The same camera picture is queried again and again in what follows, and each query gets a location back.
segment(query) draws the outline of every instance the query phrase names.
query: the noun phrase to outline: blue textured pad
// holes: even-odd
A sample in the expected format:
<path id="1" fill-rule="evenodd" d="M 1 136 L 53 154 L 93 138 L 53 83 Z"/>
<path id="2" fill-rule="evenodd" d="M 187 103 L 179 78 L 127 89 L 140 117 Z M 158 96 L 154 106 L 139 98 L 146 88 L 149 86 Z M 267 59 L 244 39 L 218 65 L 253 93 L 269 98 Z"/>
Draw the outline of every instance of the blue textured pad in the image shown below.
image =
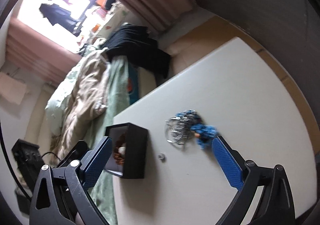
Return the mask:
<path id="1" fill-rule="evenodd" d="M 111 138 L 108 138 L 106 143 L 103 145 L 102 148 L 100 148 L 98 152 L 96 152 L 96 155 L 94 156 L 90 164 L 87 166 L 87 168 L 84 170 L 83 189 L 85 191 L 95 186 L 111 154 L 112 154 L 112 140 Z"/>
<path id="2" fill-rule="evenodd" d="M 212 152 L 215 155 L 230 185 L 238 189 L 243 186 L 242 171 L 222 141 L 215 137 L 212 140 Z"/>

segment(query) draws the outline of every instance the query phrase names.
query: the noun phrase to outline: beige blanket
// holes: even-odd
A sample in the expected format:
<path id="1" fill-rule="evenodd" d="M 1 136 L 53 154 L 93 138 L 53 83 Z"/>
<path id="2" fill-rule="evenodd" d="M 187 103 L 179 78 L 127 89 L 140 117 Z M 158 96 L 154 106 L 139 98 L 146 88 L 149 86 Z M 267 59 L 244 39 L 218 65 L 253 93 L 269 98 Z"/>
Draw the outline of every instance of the beige blanket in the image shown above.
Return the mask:
<path id="1" fill-rule="evenodd" d="M 83 139 L 93 119 L 108 107 L 110 63 L 104 50 L 91 52 L 85 59 L 64 114 L 60 136 L 52 138 L 51 151 L 63 159 Z M 51 164 L 59 162 L 54 156 Z"/>

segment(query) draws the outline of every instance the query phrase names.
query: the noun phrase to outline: white table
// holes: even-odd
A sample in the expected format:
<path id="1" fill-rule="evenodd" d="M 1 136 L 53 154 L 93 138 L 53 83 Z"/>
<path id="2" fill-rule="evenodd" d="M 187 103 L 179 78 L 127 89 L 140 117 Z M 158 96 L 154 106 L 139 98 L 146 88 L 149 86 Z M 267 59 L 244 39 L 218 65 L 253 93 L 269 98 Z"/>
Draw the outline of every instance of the white table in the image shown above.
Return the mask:
<path id="1" fill-rule="evenodd" d="M 316 201 L 316 168 L 304 122 L 289 93 L 267 64 L 236 38 L 198 61 L 114 118 L 149 129 L 145 179 L 113 178 L 119 225 L 215 224 L 236 189 L 195 140 L 185 151 L 169 144 L 165 120 L 194 109 L 217 127 L 245 160 L 282 164 L 296 216 Z M 164 153 L 162 163 L 157 155 Z M 244 219 L 247 224 L 262 188 Z"/>

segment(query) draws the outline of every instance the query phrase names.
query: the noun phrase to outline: paper on wall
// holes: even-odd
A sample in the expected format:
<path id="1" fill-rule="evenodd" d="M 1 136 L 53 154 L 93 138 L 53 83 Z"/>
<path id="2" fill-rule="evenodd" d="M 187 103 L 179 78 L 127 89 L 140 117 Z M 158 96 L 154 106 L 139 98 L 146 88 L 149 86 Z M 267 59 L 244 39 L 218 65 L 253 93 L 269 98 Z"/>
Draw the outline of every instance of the paper on wall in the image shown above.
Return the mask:
<path id="1" fill-rule="evenodd" d="M 0 96 L 11 103 L 20 105 L 26 91 L 26 84 L 0 72 Z"/>

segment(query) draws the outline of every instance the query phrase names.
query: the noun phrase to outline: open box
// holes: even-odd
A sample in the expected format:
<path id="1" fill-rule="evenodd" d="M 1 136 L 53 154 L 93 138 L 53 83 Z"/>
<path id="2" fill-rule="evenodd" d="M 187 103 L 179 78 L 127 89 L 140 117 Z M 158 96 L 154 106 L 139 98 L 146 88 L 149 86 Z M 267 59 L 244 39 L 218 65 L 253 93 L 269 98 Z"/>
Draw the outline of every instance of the open box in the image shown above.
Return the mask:
<path id="1" fill-rule="evenodd" d="M 105 136 L 112 139 L 112 154 L 104 170 L 126 179 L 144 178 L 148 130 L 132 123 L 123 123 L 106 127 Z M 123 165 L 118 165 L 114 158 L 114 150 L 119 146 L 117 141 L 125 142 Z"/>

